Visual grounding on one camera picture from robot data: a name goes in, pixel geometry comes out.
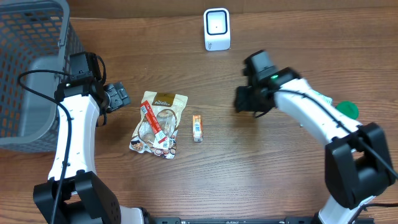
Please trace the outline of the teal snack packet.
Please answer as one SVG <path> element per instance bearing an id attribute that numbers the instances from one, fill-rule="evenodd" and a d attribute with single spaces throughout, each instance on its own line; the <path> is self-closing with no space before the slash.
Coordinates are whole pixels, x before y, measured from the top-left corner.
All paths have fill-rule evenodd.
<path id="1" fill-rule="evenodd" d="M 316 94 L 317 96 L 319 96 L 320 98 L 322 98 L 325 102 L 327 102 L 329 105 L 333 104 L 333 99 L 330 98 L 329 96 L 325 96 L 315 90 L 313 90 L 314 94 Z"/>

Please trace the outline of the orange juice carton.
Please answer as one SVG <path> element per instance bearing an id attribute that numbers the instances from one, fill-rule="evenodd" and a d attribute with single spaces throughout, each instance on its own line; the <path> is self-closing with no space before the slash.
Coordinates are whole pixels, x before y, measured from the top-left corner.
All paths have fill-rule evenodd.
<path id="1" fill-rule="evenodd" d="M 203 141 L 203 125 L 201 115 L 193 115 L 193 140 L 195 142 Z"/>

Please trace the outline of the red white snack packet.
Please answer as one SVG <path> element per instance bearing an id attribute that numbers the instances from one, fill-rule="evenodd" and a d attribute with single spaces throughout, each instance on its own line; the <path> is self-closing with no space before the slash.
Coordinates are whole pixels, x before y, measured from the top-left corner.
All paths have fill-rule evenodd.
<path id="1" fill-rule="evenodd" d="M 177 152 L 176 137 L 188 97 L 175 93 L 146 91 L 140 104 L 141 120 L 136 126 L 129 148 L 173 159 Z"/>

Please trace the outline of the green lid jar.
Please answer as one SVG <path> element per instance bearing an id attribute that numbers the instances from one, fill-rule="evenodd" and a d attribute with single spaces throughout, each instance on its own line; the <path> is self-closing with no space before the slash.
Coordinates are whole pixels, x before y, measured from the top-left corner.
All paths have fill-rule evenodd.
<path id="1" fill-rule="evenodd" d="M 338 103 L 336 109 L 351 119 L 357 119 L 359 117 L 359 109 L 351 101 L 342 101 Z"/>

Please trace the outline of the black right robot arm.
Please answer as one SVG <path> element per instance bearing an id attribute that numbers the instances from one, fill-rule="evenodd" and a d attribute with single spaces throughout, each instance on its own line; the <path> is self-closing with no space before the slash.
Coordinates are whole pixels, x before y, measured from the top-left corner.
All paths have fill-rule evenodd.
<path id="1" fill-rule="evenodd" d="M 244 60 L 248 83 L 236 89 L 234 107 L 255 118 L 271 109 L 298 121 L 325 149 L 326 204 L 305 223 L 361 223 L 360 213 L 395 184 L 385 133 L 376 123 L 361 124 L 318 96 L 290 67 L 278 69 L 260 50 Z"/>

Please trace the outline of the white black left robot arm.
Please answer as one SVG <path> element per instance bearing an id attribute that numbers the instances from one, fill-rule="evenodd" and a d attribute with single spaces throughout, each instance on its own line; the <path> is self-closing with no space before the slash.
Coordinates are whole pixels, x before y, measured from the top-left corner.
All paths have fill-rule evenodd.
<path id="1" fill-rule="evenodd" d="M 34 202 L 48 223 L 155 223 L 149 212 L 119 204 L 97 176 L 95 130 L 100 116 L 128 105 L 121 83 L 106 83 L 103 59 L 91 52 L 70 56 L 71 70 L 55 93 L 57 150 L 48 181 L 34 187 Z"/>

